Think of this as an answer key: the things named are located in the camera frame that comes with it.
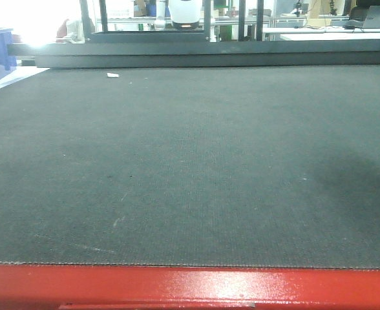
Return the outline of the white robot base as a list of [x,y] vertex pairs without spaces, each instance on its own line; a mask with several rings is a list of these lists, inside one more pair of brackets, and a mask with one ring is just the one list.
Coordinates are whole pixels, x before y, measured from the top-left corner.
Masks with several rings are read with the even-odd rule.
[[165,29],[167,24],[165,20],[166,9],[170,13],[170,21],[174,29],[194,30],[198,28],[201,18],[204,18],[205,28],[211,29],[215,26],[215,21],[211,11],[207,10],[208,5],[212,6],[211,1],[156,1],[155,30]]

